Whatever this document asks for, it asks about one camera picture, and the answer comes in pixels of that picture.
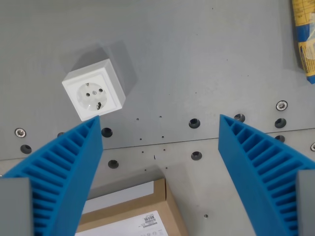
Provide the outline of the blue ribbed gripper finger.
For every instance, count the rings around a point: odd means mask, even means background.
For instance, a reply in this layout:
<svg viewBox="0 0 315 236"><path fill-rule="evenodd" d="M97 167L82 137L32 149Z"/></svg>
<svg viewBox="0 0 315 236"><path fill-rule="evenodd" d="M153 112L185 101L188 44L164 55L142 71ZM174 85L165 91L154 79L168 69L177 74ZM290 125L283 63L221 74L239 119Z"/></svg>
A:
<svg viewBox="0 0 315 236"><path fill-rule="evenodd" d="M36 236L73 236L102 156L96 116L47 143L4 174L31 182Z"/></svg>
<svg viewBox="0 0 315 236"><path fill-rule="evenodd" d="M313 170L314 161L225 115L220 115L218 150L256 235L298 235L296 177Z"/></svg>

